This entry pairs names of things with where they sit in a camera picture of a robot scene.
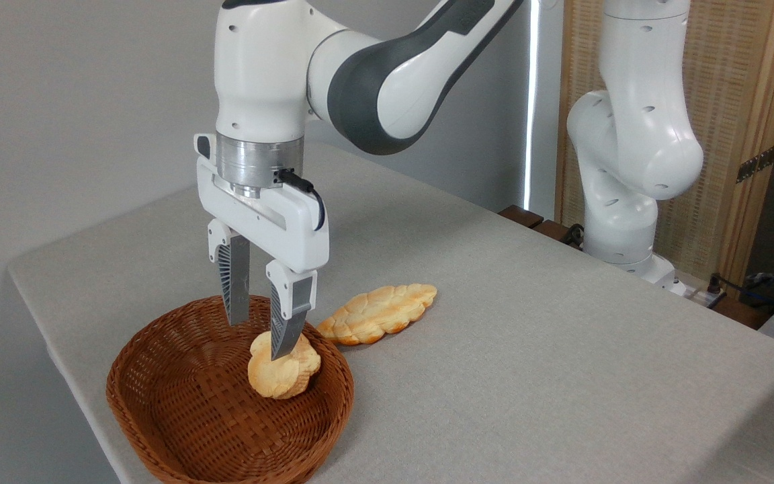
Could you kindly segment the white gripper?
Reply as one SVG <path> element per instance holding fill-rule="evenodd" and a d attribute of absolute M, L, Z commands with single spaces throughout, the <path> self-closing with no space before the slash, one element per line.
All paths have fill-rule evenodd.
<path fill-rule="evenodd" d="M 316 270 L 329 259 L 329 224 L 319 226 L 317 199 L 280 175 L 303 167 L 304 140 L 258 143 L 197 134 L 200 202 L 215 219 L 207 226 L 209 260 L 217 264 L 230 325 L 249 318 L 250 242 L 276 260 L 271 282 L 271 359 L 289 355 L 307 312 L 316 306 Z"/>

